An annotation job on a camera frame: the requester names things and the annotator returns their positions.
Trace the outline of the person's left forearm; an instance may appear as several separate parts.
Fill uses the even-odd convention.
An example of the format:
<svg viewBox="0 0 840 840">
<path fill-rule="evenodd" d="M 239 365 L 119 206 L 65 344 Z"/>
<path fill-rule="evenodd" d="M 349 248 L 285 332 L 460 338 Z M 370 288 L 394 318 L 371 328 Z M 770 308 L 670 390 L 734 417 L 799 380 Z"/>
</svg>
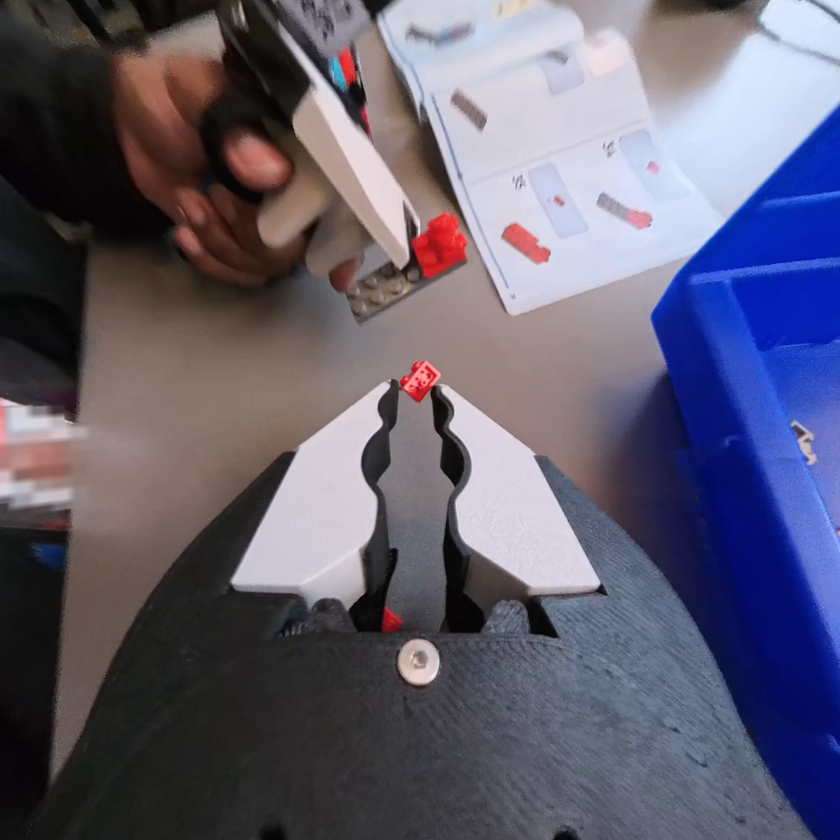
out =
<svg viewBox="0 0 840 840">
<path fill-rule="evenodd" d="M 1 14 L 1 173 L 40 212 L 111 238 L 172 225 L 134 186 L 112 122 L 112 55 Z"/>
</svg>

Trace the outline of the dark grey toy plate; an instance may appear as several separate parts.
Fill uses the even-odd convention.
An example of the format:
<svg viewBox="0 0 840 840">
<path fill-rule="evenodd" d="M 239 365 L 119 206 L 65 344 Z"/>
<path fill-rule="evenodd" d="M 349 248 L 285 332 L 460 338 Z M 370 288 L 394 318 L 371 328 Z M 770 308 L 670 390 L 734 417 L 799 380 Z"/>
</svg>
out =
<svg viewBox="0 0 840 840">
<path fill-rule="evenodd" d="M 353 320 L 362 325 L 394 309 L 404 300 L 431 287 L 467 263 L 468 259 L 464 258 L 431 277 L 425 276 L 416 259 L 409 261 L 402 269 L 395 268 L 391 263 L 385 264 L 357 279 L 345 293 Z"/>
</svg>

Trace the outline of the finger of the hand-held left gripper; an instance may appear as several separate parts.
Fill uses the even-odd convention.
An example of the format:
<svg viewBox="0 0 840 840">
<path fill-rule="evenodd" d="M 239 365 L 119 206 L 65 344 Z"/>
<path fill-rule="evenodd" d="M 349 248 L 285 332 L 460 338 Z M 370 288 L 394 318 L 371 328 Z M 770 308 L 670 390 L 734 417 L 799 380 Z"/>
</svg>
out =
<svg viewBox="0 0 840 840">
<path fill-rule="evenodd" d="M 337 194 L 312 235 L 309 270 L 333 270 L 371 245 L 404 268 L 413 258 L 418 216 L 369 136 L 338 94 L 313 84 L 291 118 L 302 148 Z"/>
</svg>

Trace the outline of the white instruction booklet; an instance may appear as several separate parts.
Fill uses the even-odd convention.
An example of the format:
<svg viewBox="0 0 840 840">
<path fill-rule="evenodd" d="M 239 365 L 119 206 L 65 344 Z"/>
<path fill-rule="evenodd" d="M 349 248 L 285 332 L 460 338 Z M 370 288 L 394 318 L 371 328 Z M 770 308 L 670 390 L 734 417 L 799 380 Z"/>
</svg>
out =
<svg viewBox="0 0 840 840">
<path fill-rule="evenodd" d="M 693 255 L 721 224 L 616 28 L 558 2 L 393 2 L 379 29 L 511 315 Z"/>
</svg>

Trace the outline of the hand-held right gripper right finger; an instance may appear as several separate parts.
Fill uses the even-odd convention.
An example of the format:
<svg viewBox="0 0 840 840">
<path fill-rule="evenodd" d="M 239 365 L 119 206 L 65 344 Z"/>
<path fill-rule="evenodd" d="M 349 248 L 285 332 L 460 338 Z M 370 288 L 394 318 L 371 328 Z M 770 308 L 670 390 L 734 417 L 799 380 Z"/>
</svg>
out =
<svg viewBox="0 0 840 840">
<path fill-rule="evenodd" d="M 537 455 L 448 385 L 431 393 L 444 531 L 445 624 L 477 633 L 497 604 L 602 593 L 602 582 Z"/>
</svg>

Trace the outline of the person's left hand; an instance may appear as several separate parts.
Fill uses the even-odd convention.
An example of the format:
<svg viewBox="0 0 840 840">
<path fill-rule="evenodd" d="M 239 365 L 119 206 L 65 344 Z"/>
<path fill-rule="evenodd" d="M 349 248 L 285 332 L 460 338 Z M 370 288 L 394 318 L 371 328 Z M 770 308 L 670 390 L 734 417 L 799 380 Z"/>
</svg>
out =
<svg viewBox="0 0 840 840">
<path fill-rule="evenodd" d="M 228 85 L 200 54 L 120 51 L 111 59 L 112 120 L 136 190 L 173 222 L 184 256 L 206 277 L 261 287 L 302 266 L 308 235 L 271 248 L 257 210 L 221 185 L 203 190 L 209 163 L 198 131 Z"/>
</svg>

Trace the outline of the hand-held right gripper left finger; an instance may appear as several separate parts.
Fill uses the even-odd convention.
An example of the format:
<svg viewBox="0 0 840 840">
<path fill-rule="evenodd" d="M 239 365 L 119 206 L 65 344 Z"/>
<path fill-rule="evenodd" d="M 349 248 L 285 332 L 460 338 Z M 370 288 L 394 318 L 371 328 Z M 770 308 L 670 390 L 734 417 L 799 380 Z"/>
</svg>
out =
<svg viewBox="0 0 840 840">
<path fill-rule="evenodd" d="M 378 384 L 292 454 L 230 581 L 237 592 L 333 599 L 380 632 L 396 557 L 381 478 L 392 462 L 399 386 Z"/>
</svg>

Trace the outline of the toy brick vehicle model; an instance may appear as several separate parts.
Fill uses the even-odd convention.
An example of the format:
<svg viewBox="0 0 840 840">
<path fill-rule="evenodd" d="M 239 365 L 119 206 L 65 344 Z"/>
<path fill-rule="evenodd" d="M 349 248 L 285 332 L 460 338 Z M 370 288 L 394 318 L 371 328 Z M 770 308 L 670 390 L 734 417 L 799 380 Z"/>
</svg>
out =
<svg viewBox="0 0 840 840">
<path fill-rule="evenodd" d="M 344 47 L 329 62 L 329 74 L 332 84 L 339 91 L 340 97 L 350 116 L 372 139 L 373 132 L 368 115 L 368 98 L 361 75 L 358 50 L 354 45 Z"/>
</svg>

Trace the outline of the person's dark jacket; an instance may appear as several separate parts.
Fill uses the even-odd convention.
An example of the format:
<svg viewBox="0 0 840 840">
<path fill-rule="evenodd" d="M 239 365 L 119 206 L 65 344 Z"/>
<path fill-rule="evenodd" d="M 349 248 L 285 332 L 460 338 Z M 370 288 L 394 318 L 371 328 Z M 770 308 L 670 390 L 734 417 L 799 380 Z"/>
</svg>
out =
<svg viewBox="0 0 840 840">
<path fill-rule="evenodd" d="M 77 413 L 87 251 L 1 181 L 1 397 Z"/>
</svg>

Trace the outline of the person's printed black shirt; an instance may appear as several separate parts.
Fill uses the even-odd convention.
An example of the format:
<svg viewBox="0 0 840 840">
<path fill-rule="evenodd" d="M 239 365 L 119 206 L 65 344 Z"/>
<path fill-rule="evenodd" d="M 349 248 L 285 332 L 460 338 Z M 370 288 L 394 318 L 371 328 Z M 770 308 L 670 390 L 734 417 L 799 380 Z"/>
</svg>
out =
<svg viewBox="0 0 840 840">
<path fill-rule="evenodd" d="M 49 782 L 64 572 L 31 539 L 1 538 L 1 838 L 15 838 Z"/>
</svg>

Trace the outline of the blue plastic bin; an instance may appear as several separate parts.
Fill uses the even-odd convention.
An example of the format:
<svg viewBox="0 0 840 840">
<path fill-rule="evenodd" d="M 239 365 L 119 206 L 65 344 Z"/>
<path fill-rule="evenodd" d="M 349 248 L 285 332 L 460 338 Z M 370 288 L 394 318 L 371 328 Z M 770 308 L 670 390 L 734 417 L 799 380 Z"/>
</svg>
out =
<svg viewBox="0 0 840 840">
<path fill-rule="evenodd" d="M 839 109 L 652 313 L 708 544 L 669 570 L 763 759 L 839 828 Z M 790 423 L 815 436 L 810 467 Z"/>
</svg>

